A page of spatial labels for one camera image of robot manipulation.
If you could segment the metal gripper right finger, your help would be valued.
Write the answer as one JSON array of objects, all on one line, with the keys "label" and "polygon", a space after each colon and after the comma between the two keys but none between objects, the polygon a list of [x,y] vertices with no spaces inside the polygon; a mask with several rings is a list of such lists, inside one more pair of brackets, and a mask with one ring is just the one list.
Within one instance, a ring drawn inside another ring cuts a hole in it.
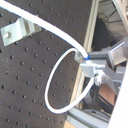
[{"label": "metal gripper right finger", "polygon": [[101,51],[88,53],[86,59],[80,52],[75,53],[74,60],[78,63],[96,63],[106,62],[109,66],[115,66],[128,60],[128,37],[123,38],[112,47],[103,48]]}]

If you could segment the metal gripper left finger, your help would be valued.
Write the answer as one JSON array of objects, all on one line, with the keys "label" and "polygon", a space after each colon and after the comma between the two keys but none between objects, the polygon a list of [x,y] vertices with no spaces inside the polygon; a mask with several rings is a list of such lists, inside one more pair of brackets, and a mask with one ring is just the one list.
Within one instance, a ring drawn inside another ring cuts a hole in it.
[{"label": "metal gripper left finger", "polygon": [[80,67],[86,77],[93,77],[94,83],[100,87],[102,84],[107,84],[114,93],[119,92],[121,84],[120,76],[110,69],[105,64],[81,63]]}]

